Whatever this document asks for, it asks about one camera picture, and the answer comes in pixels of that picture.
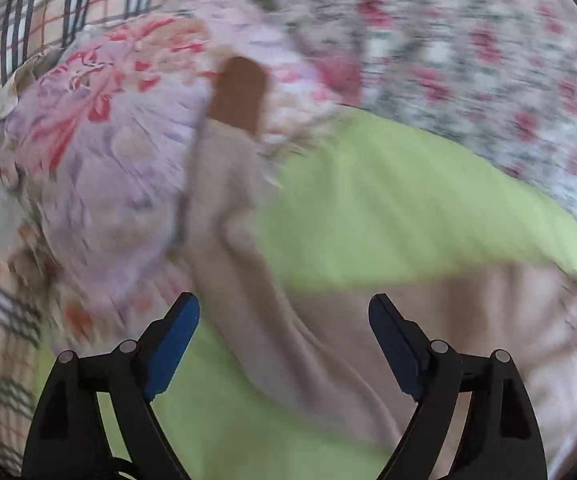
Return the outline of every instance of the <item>beige garment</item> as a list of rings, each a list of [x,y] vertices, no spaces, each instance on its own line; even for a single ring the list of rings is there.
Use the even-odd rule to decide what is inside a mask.
[[[385,292],[429,338],[471,354],[507,349],[552,476],[576,455],[577,277],[553,265],[505,264],[437,282],[286,293],[249,230],[263,182],[253,140],[208,120],[195,163],[188,263],[204,313],[262,392],[326,428],[395,447],[415,405],[368,323],[371,296]],[[448,471],[467,406],[461,396],[436,477]]]

